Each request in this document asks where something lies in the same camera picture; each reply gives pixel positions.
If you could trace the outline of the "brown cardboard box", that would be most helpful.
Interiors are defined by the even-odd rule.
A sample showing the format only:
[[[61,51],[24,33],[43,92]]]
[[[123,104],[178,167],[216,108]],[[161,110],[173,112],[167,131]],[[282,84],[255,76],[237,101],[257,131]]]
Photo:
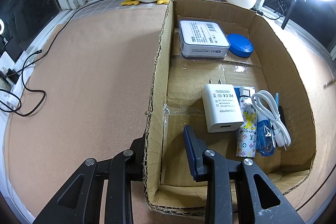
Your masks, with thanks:
[[[243,59],[190,60],[181,54],[181,19],[213,21],[229,33],[245,35],[256,51]],[[167,8],[159,37],[150,94],[145,145],[145,194],[152,210],[164,214],[205,213],[206,184],[194,182],[183,144],[183,128],[228,159],[235,159],[233,132],[207,132],[201,92],[209,81],[249,85],[280,95],[291,145],[269,158],[258,156],[258,166],[282,193],[289,193],[309,176],[316,153],[315,123],[302,75],[285,46],[280,30],[254,12],[215,1],[173,0]]]

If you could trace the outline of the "blue clothespin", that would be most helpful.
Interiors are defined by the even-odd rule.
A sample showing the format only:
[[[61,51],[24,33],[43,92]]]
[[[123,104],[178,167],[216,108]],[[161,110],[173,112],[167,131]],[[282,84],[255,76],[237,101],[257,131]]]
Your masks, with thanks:
[[[275,95],[275,102],[276,102],[276,106],[277,106],[277,108],[279,107],[279,103],[280,103],[280,95],[279,95],[279,93],[276,93],[276,95]]]

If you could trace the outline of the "patterned white lighter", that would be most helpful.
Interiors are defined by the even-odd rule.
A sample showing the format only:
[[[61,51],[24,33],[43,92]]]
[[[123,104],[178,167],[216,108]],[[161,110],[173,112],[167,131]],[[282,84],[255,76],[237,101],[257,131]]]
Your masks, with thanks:
[[[257,111],[253,106],[251,98],[254,93],[254,88],[246,86],[239,88],[239,106],[243,124],[236,133],[237,157],[254,158],[256,155]]]

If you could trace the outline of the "white rectangular tin box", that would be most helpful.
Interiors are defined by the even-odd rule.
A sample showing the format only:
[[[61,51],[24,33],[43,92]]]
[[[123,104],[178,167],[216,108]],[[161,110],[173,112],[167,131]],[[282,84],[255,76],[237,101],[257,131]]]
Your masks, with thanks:
[[[230,42],[215,22],[180,20],[179,36],[181,54],[188,59],[224,60]]]

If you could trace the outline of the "white usb power adapter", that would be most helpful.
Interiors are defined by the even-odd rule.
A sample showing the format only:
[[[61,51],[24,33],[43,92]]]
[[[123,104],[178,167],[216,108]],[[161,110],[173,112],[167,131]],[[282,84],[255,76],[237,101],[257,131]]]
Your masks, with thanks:
[[[202,90],[202,101],[209,133],[236,131],[243,124],[233,85],[209,80]]]

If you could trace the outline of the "black light stand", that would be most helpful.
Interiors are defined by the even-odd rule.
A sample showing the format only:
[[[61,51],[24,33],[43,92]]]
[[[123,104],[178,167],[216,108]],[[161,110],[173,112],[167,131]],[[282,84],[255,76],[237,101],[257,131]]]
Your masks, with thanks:
[[[277,3],[278,7],[275,10],[275,12],[279,12],[279,18],[284,17],[284,20],[281,24],[281,29],[284,30],[286,25],[288,24],[289,20],[290,20],[290,15],[293,12],[295,6],[299,3],[299,2],[303,2],[305,3],[306,0],[290,0],[290,5],[288,7],[286,7],[285,9],[283,8],[284,5],[286,5],[284,3],[284,0],[270,0],[267,1],[267,4],[271,4],[271,3]]]

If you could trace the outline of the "blue round case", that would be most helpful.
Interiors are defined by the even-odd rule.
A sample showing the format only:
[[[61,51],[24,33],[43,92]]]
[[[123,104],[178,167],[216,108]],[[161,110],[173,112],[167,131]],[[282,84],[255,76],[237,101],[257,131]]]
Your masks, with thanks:
[[[248,58],[254,51],[254,46],[251,41],[245,36],[239,34],[229,34],[227,36],[230,42],[230,52],[242,58]]]

